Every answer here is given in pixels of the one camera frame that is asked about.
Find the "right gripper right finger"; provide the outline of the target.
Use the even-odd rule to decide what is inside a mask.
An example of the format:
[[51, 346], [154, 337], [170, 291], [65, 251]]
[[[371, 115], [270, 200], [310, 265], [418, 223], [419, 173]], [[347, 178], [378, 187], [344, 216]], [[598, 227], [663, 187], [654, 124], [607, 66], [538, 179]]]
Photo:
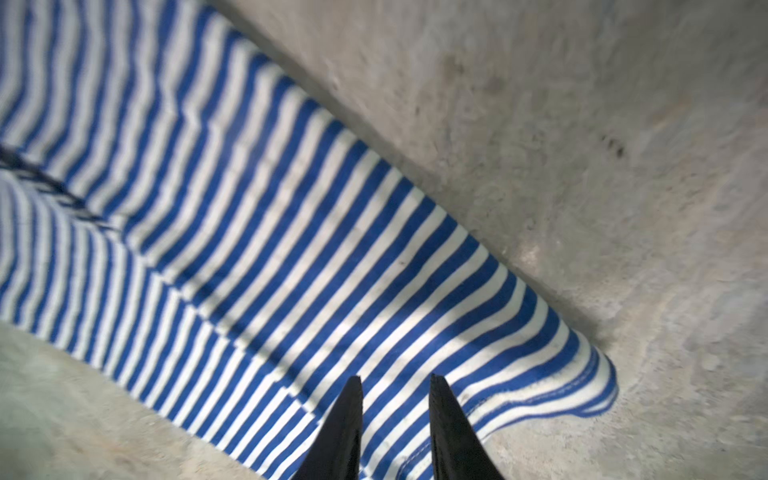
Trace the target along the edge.
[[443, 376], [429, 388], [433, 476], [436, 480], [502, 480]]

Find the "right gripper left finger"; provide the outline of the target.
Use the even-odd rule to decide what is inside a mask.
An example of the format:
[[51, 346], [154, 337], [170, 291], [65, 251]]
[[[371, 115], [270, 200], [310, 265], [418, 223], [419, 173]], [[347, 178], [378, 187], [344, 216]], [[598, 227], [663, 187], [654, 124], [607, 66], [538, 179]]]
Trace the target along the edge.
[[353, 376], [328, 412], [293, 479], [358, 479], [362, 429], [362, 382]]

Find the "blue white striped tank top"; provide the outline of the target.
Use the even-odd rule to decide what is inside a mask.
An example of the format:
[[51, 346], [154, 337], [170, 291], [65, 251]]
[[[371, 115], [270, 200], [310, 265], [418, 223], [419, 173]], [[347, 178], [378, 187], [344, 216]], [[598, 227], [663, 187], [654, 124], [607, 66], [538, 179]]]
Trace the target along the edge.
[[1, 318], [268, 479], [347, 379], [364, 479], [432, 475], [429, 379], [481, 438], [591, 417], [612, 362], [200, 1], [1, 5]]

